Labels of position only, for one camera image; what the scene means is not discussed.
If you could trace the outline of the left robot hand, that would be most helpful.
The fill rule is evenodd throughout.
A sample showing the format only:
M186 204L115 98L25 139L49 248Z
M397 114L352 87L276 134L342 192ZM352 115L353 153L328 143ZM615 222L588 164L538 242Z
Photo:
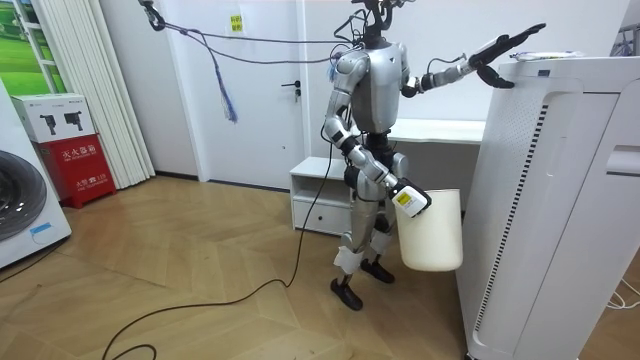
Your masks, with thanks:
M471 55L467 60L467 64L478 74L480 79L490 87L496 89L512 89L515 84L501 77L490 64L499 56L524 43L530 36L539 33L546 26L546 23L539 23L517 35L499 35Z

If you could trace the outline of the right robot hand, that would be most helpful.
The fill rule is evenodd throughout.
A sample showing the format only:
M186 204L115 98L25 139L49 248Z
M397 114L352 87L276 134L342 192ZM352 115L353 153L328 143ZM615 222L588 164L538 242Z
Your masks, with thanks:
M396 209L410 218L416 217L432 205L432 198L406 178L398 179L389 190L389 197Z

